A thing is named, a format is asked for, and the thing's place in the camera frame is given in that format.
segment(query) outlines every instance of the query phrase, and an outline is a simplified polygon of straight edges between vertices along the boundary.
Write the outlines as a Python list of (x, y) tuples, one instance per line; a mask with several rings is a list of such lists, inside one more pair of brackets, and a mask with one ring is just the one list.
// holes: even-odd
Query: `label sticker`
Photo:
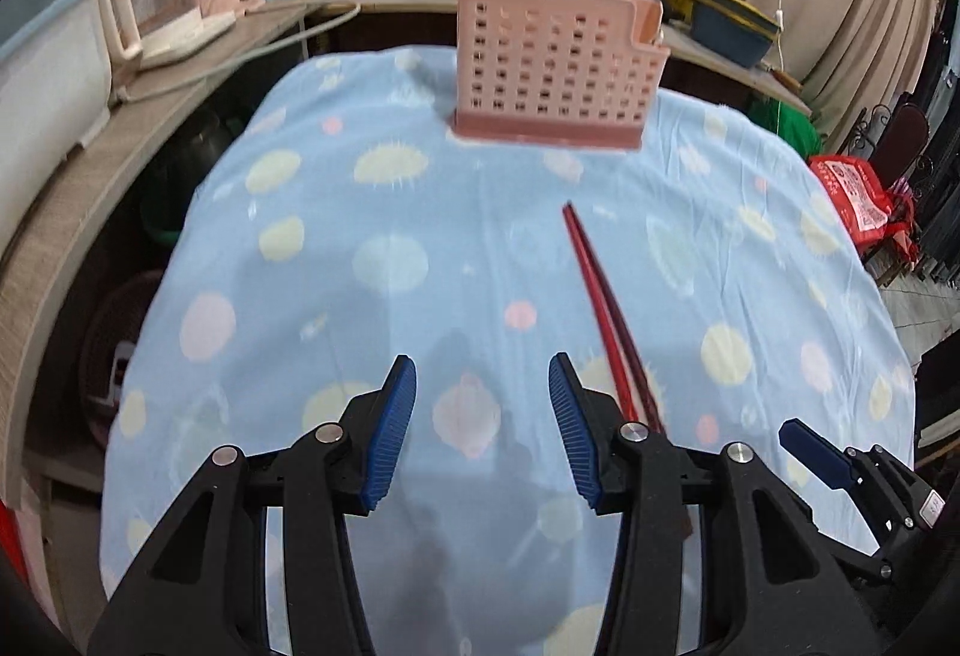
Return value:
[(926, 498), (926, 501), (923, 503), (923, 507), (920, 508), (920, 517), (926, 522), (926, 525), (931, 528), (937, 522), (940, 513), (944, 509), (944, 498), (940, 496), (936, 491), (931, 491), (930, 496)]

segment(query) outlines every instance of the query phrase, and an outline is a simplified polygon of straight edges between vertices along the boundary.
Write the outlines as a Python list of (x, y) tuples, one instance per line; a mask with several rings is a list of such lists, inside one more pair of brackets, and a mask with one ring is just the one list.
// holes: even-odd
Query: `white plastic box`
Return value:
[(109, 120), (97, 0), (56, 0), (0, 46), (0, 252), (70, 148)]

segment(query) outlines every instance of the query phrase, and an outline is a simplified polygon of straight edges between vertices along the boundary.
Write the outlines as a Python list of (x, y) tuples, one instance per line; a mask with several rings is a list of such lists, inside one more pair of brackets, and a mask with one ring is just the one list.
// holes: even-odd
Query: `plastic food container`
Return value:
[(670, 50), (658, 0), (457, 0), (456, 133), (637, 149)]
[(109, 120), (97, 0), (56, 0), (0, 46), (0, 251), (73, 145)]
[(779, 25), (743, 0), (693, 0), (690, 36), (733, 63), (752, 68), (776, 41)]

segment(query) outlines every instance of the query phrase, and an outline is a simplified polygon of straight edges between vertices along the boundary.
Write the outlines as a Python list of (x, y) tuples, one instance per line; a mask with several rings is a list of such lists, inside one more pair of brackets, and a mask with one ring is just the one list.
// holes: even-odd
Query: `green cloth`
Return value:
[[(776, 130), (776, 110), (779, 109), (779, 131)], [(824, 146), (820, 135), (803, 113), (774, 98), (755, 99), (747, 110), (750, 120), (778, 135), (793, 147), (805, 161), (822, 153)]]

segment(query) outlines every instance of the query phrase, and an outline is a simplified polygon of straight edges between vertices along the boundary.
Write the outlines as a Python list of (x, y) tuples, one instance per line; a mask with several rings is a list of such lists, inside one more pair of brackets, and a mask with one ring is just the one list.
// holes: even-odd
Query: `chopstick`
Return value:
[[(664, 421), (659, 416), (659, 408), (656, 406), (653, 393), (650, 391), (650, 383), (647, 383), (647, 376), (643, 372), (643, 364), (640, 361), (640, 355), (637, 354), (637, 346), (635, 346), (630, 335), (630, 329), (627, 327), (627, 322), (620, 311), (616, 296), (613, 295), (613, 289), (607, 282), (607, 276), (603, 273), (600, 261), (597, 260), (596, 254), (590, 246), (587, 233), (584, 231), (580, 217), (577, 215), (577, 210), (573, 209), (570, 202), (563, 205), (563, 221), (566, 223), (566, 229), (568, 229), (570, 239), (573, 242), (573, 249), (577, 254), (577, 263), (580, 265), (584, 282), (587, 284), (587, 293), (590, 302), (593, 304), (593, 314), (596, 315), (597, 325), (600, 327), (600, 336), (603, 338), (604, 348), (607, 352), (607, 361), (610, 364), (616, 397), (617, 401), (620, 402), (620, 412), (623, 414), (623, 419), (626, 422), (637, 421), (637, 407), (634, 407), (634, 398), (623, 369), (623, 362), (620, 360), (614, 331), (619, 335), (619, 345), (623, 348), (624, 356), (627, 357), (634, 384), (637, 386), (637, 394), (640, 396), (640, 403), (643, 405), (647, 428), (666, 436)], [(693, 535), (693, 521), (690, 520), (689, 510), (685, 508), (683, 509), (683, 539), (690, 535)]]
[(589, 296), (590, 304), (593, 306), (593, 314), (597, 319), (597, 325), (600, 327), (600, 338), (603, 340), (607, 362), (610, 364), (610, 372), (613, 375), (613, 386), (616, 388), (616, 400), (620, 403), (620, 412), (623, 414), (624, 420), (635, 422), (638, 420), (637, 407), (634, 407), (630, 381), (627, 380), (627, 372), (623, 368), (623, 361), (620, 358), (620, 349), (617, 346), (611, 318), (607, 313), (607, 306), (604, 302), (603, 288), (600, 287), (597, 275), (590, 265), (587, 244), (584, 241), (583, 231), (578, 225), (579, 220), (572, 204), (568, 203), (563, 207), (563, 221), (566, 223), (566, 229), (573, 242), (577, 263), (580, 265), (580, 272), (587, 286), (587, 296)]
[(646, 373), (643, 371), (643, 362), (640, 360), (640, 354), (637, 352), (637, 345), (634, 344), (634, 337), (630, 334), (630, 327), (627, 326), (627, 321), (623, 316), (623, 311), (620, 309), (620, 304), (616, 301), (616, 296), (613, 295), (613, 288), (607, 280), (607, 275), (604, 273), (600, 261), (597, 260), (596, 253), (592, 245), (590, 245), (589, 239), (587, 239), (587, 233), (584, 231), (584, 227), (580, 222), (577, 210), (574, 209), (572, 204), (568, 203), (563, 208), (563, 216), (568, 218), (568, 228), (570, 225), (576, 228), (578, 239), (582, 243), (584, 256), (590, 268), (592, 268), (594, 278), (606, 301), (606, 309), (611, 321), (613, 321), (613, 328), (616, 331), (616, 335), (619, 337), (619, 343), (627, 359), (627, 366), (630, 368), (631, 377), (634, 379), (635, 386), (637, 386), (637, 396), (640, 397), (640, 405), (643, 407), (643, 412), (646, 415), (647, 426), (650, 431), (665, 434), (664, 422), (661, 420), (661, 416), (659, 416), (659, 408), (656, 406), (656, 400), (654, 399), (653, 392), (650, 390), (650, 383), (648, 383)]

